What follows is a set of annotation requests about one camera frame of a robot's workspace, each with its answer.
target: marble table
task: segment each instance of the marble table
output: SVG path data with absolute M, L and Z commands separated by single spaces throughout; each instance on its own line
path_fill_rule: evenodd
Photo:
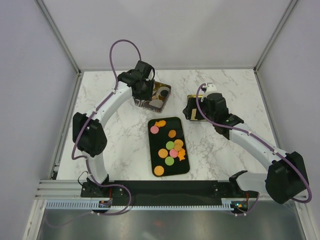
M 172 86 L 171 96 L 161 114 L 136 107 L 133 99 L 129 99 L 104 128 L 108 143 L 103 157 L 111 180 L 227 180 L 241 170 L 266 172 L 248 152 L 217 134 L 208 122 L 188 121 L 182 113 L 187 95 L 195 94 L 200 84 L 212 82 L 225 97 L 229 110 L 274 144 L 252 69 L 158 70 L 155 80 Z M 85 72 L 74 113 L 91 109 L 114 84 L 111 71 Z M 147 123 L 151 119 L 167 117 L 182 120 L 190 171 L 182 175 L 155 177 L 151 169 Z M 76 180 L 86 170 L 84 160 L 71 159 L 73 145 L 71 124 L 57 175 L 59 180 Z

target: white wall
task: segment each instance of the white wall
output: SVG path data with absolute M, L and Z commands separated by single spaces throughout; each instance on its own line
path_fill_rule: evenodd
M 129 39 L 156 68 L 254 67 L 290 0 L 44 0 L 81 69 L 110 69 Z M 114 51 L 119 69 L 135 50 Z
M 280 142 L 305 161 L 320 226 L 320 1 L 302 0 L 259 71 Z
M 76 73 L 32 0 L 0 7 L 0 239 L 22 239 Z

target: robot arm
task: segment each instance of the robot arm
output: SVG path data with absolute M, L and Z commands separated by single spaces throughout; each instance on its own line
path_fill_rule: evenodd
M 297 152 L 287 153 L 286 151 L 268 143 L 258 136 L 241 118 L 229 113 L 226 100 L 212 83 L 207 83 L 202 90 L 204 95 L 199 101 L 199 107 L 204 115 L 215 123 L 215 130 L 228 140 L 240 145 L 255 157 L 267 170 L 265 173 L 251 173 L 246 170 L 240 171 L 229 178 L 237 188 L 243 191 L 256 191 L 268 193 L 277 203 L 283 204 L 306 189 L 305 184 L 297 173 L 279 156 L 279 153 L 291 162 L 308 182 L 304 160 Z M 190 97 L 187 107 L 183 110 L 187 120 L 203 120 L 196 107 L 196 99 Z M 262 144 L 264 141 L 272 147 L 273 151 Z
M 72 140 L 75 143 L 88 116 L 92 112 L 96 112 L 81 135 L 77 148 L 83 155 L 87 156 L 91 173 L 99 184 L 103 183 L 108 177 L 103 157 L 103 151 L 107 146 L 104 127 L 118 108 L 131 97 L 138 100 L 151 100 L 155 81 L 147 80 L 147 78 L 152 68 L 148 63 L 138 61 L 135 69 L 123 72 L 118 76 L 117 89 L 108 101 L 105 102 L 105 99 L 110 93 L 93 109 L 84 114 L 77 112 L 73 116 Z M 97 110 L 97 106 L 102 102 L 105 103 Z

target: orange cookie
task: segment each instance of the orange cookie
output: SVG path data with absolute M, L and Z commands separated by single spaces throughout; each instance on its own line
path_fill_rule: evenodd
M 183 148 L 178 152 L 178 158 L 180 161 L 185 160 L 186 150 Z
M 158 128 L 161 128 L 166 125 L 166 121 L 165 120 L 156 121 L 154 125 L 157 126 Z
M 177 132 L 175 130 L 170 130 L 168 135 L 169 138 L 173 139 L 177 135 Z
M 176 150 L 177 152 L 179 152 L 182 149 L 181 145 L 174 145 L 174 150 Z
M 174 141 L 174 145 L 182 147 L 184 145 L 184 142 L 182 140 L 180 140 L 180 139 L 177 139 L 177 140 Z
M 168 151 L 162 148 L 158 151 L 158 155 L 160 158 L 165 159 L 166 157 L 168 157 Z
M 153 170 L 154 174 L 157 176 L 161 176 L 165 173 L 165 169 L 163 166 L 156 166 Z

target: food item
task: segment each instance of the food item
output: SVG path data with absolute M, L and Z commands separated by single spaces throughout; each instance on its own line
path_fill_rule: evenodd
M 175 130 L 169 131 L 169 134 L 168 134 L 169 138 L 173 139 L 176 135 L 177 135 L 177 132 Z
M 160 158 L 165 159 L 166 157 L 168 157 L 168 151 L 162 148 L 158 151 L 158 155 Z
M 173 141 L 168 141 L 165 145 L 166 149 L 171 150 L 175 147 L 175 143 Z
M 150 128 L 150 132 L 151 132 L 152 134 L 157 134 L 157 133 L 159 132 L 159 128 L 158 128 L 157 126 L 152 126 L 152 127 Z
M 156 166 L 153 170 L 154 174 L 157 176 L 162 176 L 165 173 L 165 169 L 163 166 Z
M 177 140 L 174 141 L 174 145 L 183 147 L 184 142 L 182 140 L 180 140 L 180 139 L 177 139 Z
M 178 152 L 178 158 L 180 161 L 185 160 L 186 150 L 183 148 Z
M 178 157 L 178 152 L 174 149 L 171 149 L 170 152 L 169 152 L 170 156 L 173 157 L 173 158 L 176 158 Z
M 165 160 L 164 160 L 165 164 L 167 164 L 168 166 L 171 166 L 175 163 L 175 160 L 173 157 L 168 156 Z
M 174 145 L 174 150 L 176 150 L 177 152 L 179 152 L 182 149 L 181 145 Z
M 165 120 L 160 120 L 160 121 L 156 121 L 154 125 L 161 128 L 161 127 L 164 127 L 166 123 L 167 122 Z

